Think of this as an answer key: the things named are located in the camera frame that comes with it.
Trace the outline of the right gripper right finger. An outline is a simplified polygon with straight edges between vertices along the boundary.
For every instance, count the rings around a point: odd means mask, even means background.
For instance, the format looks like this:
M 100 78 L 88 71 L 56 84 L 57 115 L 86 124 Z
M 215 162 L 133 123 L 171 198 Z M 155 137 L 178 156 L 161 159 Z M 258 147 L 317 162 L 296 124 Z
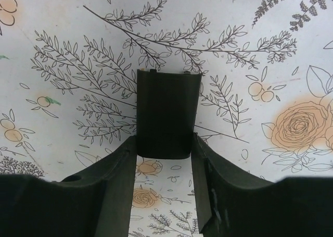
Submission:
M 198 135 L 191 165 L 204 236 L 332 236 L 332 178 L 270 182 L 237 167 Z

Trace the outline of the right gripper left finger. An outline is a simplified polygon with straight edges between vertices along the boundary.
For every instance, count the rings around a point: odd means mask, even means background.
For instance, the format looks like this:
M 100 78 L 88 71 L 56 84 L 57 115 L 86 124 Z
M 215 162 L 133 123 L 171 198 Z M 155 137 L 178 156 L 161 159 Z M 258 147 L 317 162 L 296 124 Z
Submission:
M 1 175 L 1 236 L 127 236 L 136 138 L 60 182 Z

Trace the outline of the black battery cover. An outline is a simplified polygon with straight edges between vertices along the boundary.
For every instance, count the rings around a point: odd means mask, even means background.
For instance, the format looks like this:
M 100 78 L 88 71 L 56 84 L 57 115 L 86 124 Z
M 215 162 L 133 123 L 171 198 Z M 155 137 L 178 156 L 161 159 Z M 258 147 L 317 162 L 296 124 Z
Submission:
M 201 74 L 137 71 L 136 147 L 140 157 L 190 156 Z

